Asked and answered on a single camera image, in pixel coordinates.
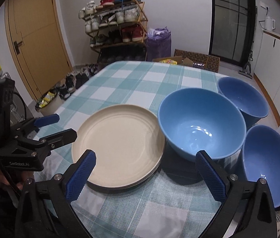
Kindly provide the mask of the left hand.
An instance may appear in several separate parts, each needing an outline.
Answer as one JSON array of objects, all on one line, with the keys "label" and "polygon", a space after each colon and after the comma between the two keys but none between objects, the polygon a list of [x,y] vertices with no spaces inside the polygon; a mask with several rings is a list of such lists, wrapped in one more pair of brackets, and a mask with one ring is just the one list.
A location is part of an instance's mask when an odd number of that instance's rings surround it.
[{"label": "left hand", "polygon": [[[20,191],[23,189],[24,183],[28,178],[34,179],[34,173],[29,171],[23,171],[21,173],[18,173],[17,180],[19,180],[19,182],[16,184],[16,187]],[[10,183],[0,170],[0,187],[3,185],[10,186]]]}]

